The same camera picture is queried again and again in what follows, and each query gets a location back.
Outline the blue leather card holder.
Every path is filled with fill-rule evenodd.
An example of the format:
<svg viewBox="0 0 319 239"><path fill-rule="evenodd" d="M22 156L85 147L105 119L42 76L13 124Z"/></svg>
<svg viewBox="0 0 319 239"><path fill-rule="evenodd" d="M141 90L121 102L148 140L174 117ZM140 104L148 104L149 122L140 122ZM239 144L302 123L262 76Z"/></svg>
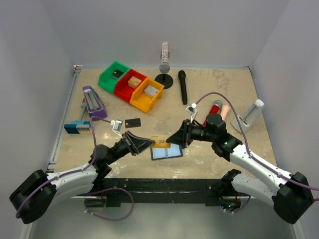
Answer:
<svg viewBox="0 0 319 239"><path fill-rule="evenodd" d="M151 160L183 157L182 147L171 144L170 148L151 148Z"/></svg>

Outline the gold credit card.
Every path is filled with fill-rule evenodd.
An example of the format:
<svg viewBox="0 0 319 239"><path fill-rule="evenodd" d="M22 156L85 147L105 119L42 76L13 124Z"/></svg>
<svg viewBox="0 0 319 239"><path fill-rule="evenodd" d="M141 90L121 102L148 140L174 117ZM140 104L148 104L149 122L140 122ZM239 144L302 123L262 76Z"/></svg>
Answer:
<svg viewBox="0 0 319 239"><path fill-rule="evenodd" d="M166 140L169 138L168 135L153 135L151 136L151 140L155 143L151 146L151 148L170 148L171 144Z"/></svg>

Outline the black credit card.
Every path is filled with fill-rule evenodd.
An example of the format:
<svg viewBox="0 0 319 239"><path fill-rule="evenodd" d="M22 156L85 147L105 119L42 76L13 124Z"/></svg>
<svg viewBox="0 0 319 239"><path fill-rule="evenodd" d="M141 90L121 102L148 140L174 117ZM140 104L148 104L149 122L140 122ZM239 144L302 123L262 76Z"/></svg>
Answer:
<svg viewBox="0 0 319 239"><path fill-rule="evenodd" d="M125 127L126 128L141 127L141 119L140 118L126 119Z"/></svg>

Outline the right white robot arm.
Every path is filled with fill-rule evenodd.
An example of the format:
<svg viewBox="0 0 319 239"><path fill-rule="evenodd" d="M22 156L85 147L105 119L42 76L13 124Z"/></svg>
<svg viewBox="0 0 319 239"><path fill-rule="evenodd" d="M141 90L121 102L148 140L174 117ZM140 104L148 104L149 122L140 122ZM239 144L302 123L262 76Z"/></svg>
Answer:
<svg viewBox="0 0 319 239"><path fill-rule="evenodd" d="M314 203L306 176L292 174L278 168L248 149L242 141L227 132L226 122L219 114L211 114L205 125L197 125L189 119L170 136L168 143L189 146L194 140L210 142L215 154L232 162L253 175L230 173L223 181L222 190L227 195L244 193L259 199L271 207L285 222L295 224Z"/></svg>

